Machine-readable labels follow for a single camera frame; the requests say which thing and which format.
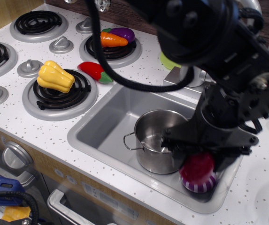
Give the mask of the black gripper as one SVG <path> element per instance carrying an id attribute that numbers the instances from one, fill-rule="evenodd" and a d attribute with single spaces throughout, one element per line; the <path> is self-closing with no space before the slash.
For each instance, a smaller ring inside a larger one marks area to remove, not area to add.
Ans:
<path id="1" fill-rule="evenodd" d="M 193 117 L 163 130 L 161 145 L 171 153 L 171 172 L 189 153 L 214 153 L 214 171 L 223 171 L 240 155 L 249 155 L 259 140 L 260 118 L 269 117 L 269 73 L 252 79 L 238 93 L 219 84 L 205 89 Z"/>

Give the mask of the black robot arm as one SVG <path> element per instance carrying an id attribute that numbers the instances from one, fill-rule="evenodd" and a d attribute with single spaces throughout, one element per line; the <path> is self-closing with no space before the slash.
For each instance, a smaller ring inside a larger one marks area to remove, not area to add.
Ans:
<path id="1" fill-rule="evenodd" d="M 117 83 L 146 92 L 175 91 L 193 79 L 193 68 L 215 81 L 202 92 L 193 117 L 162 131 L 163 145 L 185 156 L 214 155 L 224 170 L 258 143 L 260 118 L 269 117 L 269 50 L 258 37 L 263 19 L 232 0 L 131 0 L 129 5 L 155 27 L 164 55 L 188 67 L 176 85 L 151 86 L 121 77 L 107 63 L 100 43 L 96 4 L 86 6 L 92 19 L 96 58 Z"/>

